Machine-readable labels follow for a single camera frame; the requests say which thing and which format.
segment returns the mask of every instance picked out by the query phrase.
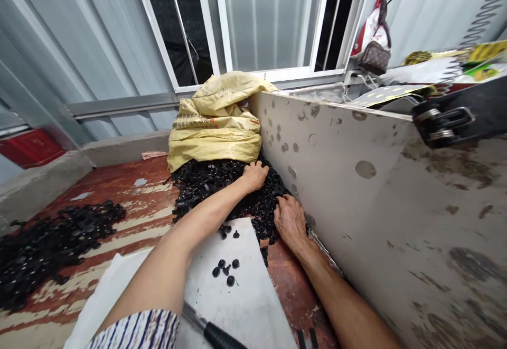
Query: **black handle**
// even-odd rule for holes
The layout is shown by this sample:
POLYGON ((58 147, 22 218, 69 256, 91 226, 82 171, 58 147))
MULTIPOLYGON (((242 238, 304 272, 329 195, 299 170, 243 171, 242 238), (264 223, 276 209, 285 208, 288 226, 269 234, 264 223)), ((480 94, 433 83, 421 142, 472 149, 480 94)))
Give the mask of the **black handle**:
POLYGON ((225 333, 222 329, 208 322, 204 329, 204 337, 214 349, 247 349, 234 337, 225 333))

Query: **red object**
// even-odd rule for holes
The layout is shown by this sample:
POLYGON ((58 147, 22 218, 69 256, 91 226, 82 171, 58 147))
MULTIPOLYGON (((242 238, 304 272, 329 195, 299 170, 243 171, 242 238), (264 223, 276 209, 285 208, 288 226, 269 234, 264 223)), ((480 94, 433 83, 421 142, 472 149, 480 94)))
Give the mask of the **red object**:
POLYGON ((37 129, 0 139, 0 154, 27 169, 43 166, 65 154, 65 150, 37 129))

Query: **striped sleeve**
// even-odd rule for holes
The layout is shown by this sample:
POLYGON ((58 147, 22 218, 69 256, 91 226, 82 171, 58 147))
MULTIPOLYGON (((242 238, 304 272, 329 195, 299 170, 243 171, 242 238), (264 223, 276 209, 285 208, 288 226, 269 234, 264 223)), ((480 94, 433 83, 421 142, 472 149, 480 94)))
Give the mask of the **striped sleeve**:
POLYGON ((121 319, 100 332, 86 349, 173 349, 179 318, 153 309, 121 319))

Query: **black metal bracket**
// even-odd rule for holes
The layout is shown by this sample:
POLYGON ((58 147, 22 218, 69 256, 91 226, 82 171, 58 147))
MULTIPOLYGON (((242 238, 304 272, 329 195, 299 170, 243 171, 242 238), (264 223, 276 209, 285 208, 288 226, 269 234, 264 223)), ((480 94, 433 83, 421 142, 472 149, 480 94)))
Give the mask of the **black metal bracket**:
POLYGON ((430 98, 412 109, 421 138, 431 148, 507 133, 507 77, 430 98))

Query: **red wooden floor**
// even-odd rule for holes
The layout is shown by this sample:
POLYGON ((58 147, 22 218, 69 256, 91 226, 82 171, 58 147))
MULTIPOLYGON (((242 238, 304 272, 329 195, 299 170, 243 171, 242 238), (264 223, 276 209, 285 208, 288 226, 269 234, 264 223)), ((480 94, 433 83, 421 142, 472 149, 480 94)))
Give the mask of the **red wooden floor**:
MULTIPOLYGON (((115 234, 102 240, 99 249, 89 251, 81 265, 62 271, 64 276, 71 277, 65 285, 48 281, 22 312, 0 313, 0 347, 63 347, 114 255, 152 247, 171 227, 178 189, 170 184, 162 185, 168 176, 165 157, 98 168, 35 216, 56 215, 64 206, 98 204, 105 200, 120 203, 127 210, 126 218, 114 226, 115 234), (138 179, 145 179, 146 184, 135 186, 138 179), (86 193, 83 199, 72 201, 86 193)), ((301 330, 306 348, 310 349, 309 329, 313 328, 319 348, 339 347, 327 315, 297 260, 283 242, 270 246, 268 252, 268 272, 296 342, 297 331, 301 330)))

